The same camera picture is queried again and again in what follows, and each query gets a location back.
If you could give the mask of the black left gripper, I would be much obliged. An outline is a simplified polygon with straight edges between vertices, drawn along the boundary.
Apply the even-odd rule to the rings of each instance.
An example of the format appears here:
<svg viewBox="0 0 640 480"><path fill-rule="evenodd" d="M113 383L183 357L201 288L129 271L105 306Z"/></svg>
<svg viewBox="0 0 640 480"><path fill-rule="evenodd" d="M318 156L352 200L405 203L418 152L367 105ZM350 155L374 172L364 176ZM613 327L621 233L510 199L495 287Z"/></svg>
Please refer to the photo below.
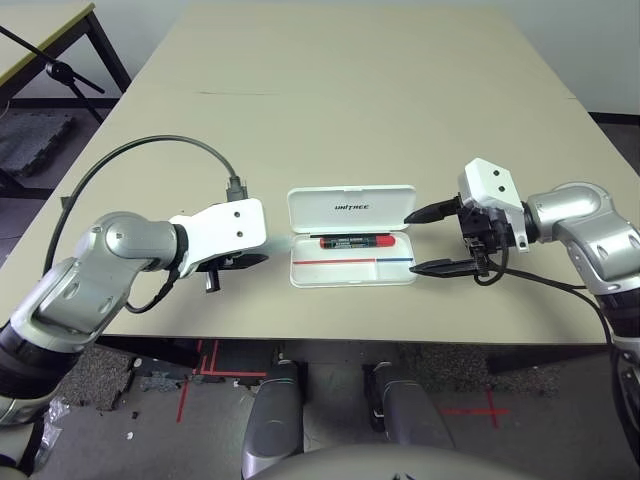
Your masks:
<svg viewBox="0 0 640 480"><path fill-rule="evenodd" d="M198 272L205 274L205 292L215 293L221 289L219 272L222 270L244 270L256 266L269 259L261 253L234 253L208 260L200 264Z"/></svg>

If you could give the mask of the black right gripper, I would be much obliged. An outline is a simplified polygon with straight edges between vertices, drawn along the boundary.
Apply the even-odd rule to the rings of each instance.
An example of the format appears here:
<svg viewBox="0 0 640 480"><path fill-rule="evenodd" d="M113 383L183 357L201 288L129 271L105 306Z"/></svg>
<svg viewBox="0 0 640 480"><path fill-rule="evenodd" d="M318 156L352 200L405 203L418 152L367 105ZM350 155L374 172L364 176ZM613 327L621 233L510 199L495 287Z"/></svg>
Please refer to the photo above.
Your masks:
<svg viewBox="0 0 640 480"><path fill-rule="evenodd" d="M506 214L498 208L464 205L460 196L424 206L405 217L405 224L427 224L457 215L470 259L439 259L420 263L409 270L421 276L455 278L504 276L515 238Z"/></svg>

